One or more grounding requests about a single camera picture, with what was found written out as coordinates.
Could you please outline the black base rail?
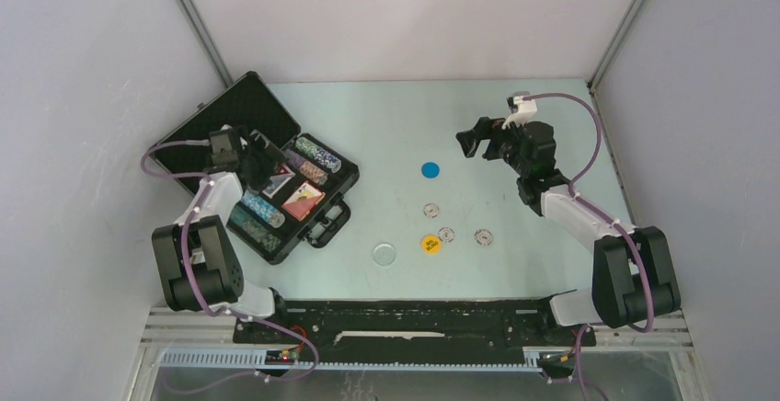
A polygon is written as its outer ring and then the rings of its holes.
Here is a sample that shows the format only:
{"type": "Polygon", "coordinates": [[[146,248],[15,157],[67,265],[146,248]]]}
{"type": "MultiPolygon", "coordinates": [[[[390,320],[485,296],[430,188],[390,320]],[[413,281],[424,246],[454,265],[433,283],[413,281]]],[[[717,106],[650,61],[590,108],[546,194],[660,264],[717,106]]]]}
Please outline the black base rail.
{"type": "Polygon", "coordinates": [[[579,330],[557,325],[546,299],[288,300],[271,320],[290,332],[238,321],[233,342],[307,338],[322,365],[524,365],[533,348],[571,350],[579,330]]]}

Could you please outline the blue round chip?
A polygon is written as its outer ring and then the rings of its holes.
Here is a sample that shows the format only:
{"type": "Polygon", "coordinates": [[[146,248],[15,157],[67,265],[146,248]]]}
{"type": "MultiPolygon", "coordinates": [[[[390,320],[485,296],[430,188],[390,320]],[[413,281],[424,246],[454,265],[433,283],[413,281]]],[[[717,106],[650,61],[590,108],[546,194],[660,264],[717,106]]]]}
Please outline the blue round chip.
{"type": "Polygon", "coordinates": [[[441,168],[437,163],[426,162],[420,167],[420,172],[424,178],[433,179],[440,175],[441,168]]]}

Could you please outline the purple and orange chip stack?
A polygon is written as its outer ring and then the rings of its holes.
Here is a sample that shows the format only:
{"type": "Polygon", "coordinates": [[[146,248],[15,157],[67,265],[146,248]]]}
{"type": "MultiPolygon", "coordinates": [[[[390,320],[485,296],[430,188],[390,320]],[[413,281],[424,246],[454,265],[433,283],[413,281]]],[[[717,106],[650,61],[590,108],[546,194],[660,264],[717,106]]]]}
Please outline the purple and orange chip stack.
{"type": "Polygon", "coordinates": [[[288,164],[310,181],[318,186],[325,186],[327,184],[328,174],[323,168],[291,149],[285,150],[284,153],[287,157],[288,164]]]}

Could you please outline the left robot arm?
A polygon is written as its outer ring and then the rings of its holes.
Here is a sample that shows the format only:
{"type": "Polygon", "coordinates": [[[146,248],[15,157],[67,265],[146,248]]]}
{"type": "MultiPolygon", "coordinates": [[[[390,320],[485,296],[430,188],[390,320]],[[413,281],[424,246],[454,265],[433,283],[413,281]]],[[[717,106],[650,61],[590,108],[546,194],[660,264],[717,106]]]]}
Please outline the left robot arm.
{"type": "Polygon", "coordinates": [[[179,145],[203,147],[207,156],[205,167],[172,174],[197,179],[198,190],[176,221],[151,236],[167,306],[256,321],[256,331],[268,342],[284,340],[291,318],[276,308],[278,293],[247,281],[227,233],[235,206],[246,193],[266,188],[281,167],[281,149],[258,131],[224,125],[206,139],[159,143],[142,159],[179,145]]]}

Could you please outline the green and blue chip stack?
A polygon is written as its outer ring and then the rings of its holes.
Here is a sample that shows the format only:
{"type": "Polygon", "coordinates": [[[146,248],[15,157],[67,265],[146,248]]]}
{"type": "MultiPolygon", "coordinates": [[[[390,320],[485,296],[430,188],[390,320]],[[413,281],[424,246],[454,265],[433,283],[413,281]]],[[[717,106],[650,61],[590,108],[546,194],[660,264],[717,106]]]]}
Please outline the green and blue chip stack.
{"type": "Polygon", "coordinates": [[[295,147],[332,173],[339,172],[342,167],[342,161],[338,157],[306,137],[298,137],[295,141],[295,147]]]}

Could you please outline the light blue chip stack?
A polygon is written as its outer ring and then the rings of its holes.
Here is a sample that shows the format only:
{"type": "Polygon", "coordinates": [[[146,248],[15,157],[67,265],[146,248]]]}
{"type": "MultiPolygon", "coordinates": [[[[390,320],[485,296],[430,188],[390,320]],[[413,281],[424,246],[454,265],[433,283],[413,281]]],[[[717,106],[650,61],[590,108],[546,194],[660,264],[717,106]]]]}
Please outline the light blue chip stack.
{"type": "Polygon", "coordinates": [[[285,223],[285,216],[281,211],[250,191],[244,193],[241,203],[273,228],[280,228],[285,223]]]}

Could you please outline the white poker chip right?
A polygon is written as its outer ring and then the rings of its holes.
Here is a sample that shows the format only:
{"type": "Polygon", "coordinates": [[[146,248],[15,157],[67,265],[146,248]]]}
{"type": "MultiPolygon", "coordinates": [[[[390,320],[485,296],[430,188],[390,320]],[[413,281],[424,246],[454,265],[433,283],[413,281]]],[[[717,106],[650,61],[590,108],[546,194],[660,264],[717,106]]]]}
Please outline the white poker chip right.
{"type": "Polygon", "coordinates": [[[488,229],[479,229],[475,232],[475,240],[481,246],[489,246],[493,243],[494,236],[488,229]]]}

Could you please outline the white poker chip upper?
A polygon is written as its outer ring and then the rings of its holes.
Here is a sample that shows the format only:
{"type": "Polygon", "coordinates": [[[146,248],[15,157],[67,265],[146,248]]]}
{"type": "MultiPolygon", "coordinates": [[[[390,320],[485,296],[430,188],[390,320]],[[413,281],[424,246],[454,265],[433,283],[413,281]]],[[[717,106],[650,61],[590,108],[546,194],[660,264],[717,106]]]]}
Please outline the white poker chip upper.
{"type": "Polygon", "coordinates": [[[423,207],[423,213],[428,218],[436,218],[440,212],[439,206],[435,203],[427,203],[423,207]]]}

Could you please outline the yellow big blind button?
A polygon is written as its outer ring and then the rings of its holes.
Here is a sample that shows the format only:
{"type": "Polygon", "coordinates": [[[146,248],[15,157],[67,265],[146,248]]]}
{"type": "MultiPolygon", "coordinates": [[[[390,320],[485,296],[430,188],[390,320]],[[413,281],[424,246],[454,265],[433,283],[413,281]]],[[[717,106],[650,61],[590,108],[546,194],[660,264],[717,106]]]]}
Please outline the yellow big blind button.
{"type": "Polygon", "coordinates": [[[427,255],[437,255],[442,250],[442,240],[437,235],[425,235],[420,241],[422,251],[427,255]]]}

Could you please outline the clear round dealer button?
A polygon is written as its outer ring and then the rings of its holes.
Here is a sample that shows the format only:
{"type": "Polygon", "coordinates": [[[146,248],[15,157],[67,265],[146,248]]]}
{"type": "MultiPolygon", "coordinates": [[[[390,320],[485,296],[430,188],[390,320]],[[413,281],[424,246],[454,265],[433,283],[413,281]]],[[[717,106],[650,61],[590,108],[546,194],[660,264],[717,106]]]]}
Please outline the clear round dealer button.
{"type": "Polygon", "coordinates": [[[396,249],[388,243],[379,244],[373,249],[372,258],[379,266],[389,266],[396,260],[396,249]]]}

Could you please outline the black poker set case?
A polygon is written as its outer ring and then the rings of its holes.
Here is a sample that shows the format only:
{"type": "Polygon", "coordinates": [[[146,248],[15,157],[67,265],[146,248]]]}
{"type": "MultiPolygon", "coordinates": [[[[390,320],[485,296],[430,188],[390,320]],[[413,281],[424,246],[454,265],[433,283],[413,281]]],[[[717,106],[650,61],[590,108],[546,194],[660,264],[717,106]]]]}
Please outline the black poker set case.
{"type": "Polygon", "coordinates": [[[227,227],[276,265],[301,243],[326,246],[347,224],[358,166],[305,133],[260,75],[242,75],[161,142],[172,174],[237,174],[243,192],[227,227]]]}

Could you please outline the white poker chip middle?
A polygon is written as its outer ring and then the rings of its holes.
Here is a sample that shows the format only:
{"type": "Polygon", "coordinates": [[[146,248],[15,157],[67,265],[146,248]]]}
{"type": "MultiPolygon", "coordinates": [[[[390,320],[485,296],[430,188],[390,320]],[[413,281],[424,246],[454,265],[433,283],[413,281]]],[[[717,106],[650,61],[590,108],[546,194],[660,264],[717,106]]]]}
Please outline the white poker chip middle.
{"type": "Polygon", "coordinates": [[[443,227],[438,231],[438,237],[444,244],[452,243],[455,239],[455,231],[451,227],[443,227]]]}

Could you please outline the red playing card deck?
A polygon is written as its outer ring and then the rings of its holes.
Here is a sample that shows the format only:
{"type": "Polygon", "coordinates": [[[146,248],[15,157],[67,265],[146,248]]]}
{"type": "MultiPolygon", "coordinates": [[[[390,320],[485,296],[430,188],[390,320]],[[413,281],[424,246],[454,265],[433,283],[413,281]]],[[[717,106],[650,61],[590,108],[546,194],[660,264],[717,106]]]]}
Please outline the red playing card deck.
{"type": "Polygon", "coordinates": [[[282,204],[282,208],[298,221],[304,218],[325,198],[326,194],[309,181],[303,182],[282,204]]]}

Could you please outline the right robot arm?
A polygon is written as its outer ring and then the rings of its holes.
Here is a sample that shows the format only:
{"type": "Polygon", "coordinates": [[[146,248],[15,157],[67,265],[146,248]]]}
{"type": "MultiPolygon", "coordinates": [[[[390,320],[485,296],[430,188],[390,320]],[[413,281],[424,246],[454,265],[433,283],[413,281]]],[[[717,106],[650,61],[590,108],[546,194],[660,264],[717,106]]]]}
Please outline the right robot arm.
{"type": "Polygon", "coordinates": [[[592,255],[590,288],[552,296],[550,309],[535,318],[543,342],[557,344],[582,324],[647,331],[656,316],[681,308],[666,235],[656,226],[621,223],[585,199],[556,166],[551,125],[482,117],[455,138],[467,158],[486,142],[483,158],[512,168],[522,203],[563,227],[592,255]]]}

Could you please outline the white poker chip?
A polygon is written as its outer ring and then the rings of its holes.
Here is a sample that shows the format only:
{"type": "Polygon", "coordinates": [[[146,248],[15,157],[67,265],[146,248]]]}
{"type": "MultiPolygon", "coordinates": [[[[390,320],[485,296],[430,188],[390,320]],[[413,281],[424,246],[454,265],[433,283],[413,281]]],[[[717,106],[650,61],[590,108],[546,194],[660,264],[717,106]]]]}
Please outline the white poker chip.
{"type": "Polygon", "coordinates": [[[475,240],[481,246],[489,246],[493,243],[494,236],[488,229],[479,229],[475,232],[475,240]]]}
{"type": "Polygon", "coordinates": [[[439,206],[435,203],[427,203],[423,207],[423,213],[428,218],[436,218],[440,212],[439,206]]]}
{"type": "Polygon", "coordinates": [[[438,237],[444,244],[452,243],[455,239],[455,231],[451,227],[443,227],[438,231],[438,237]]]}

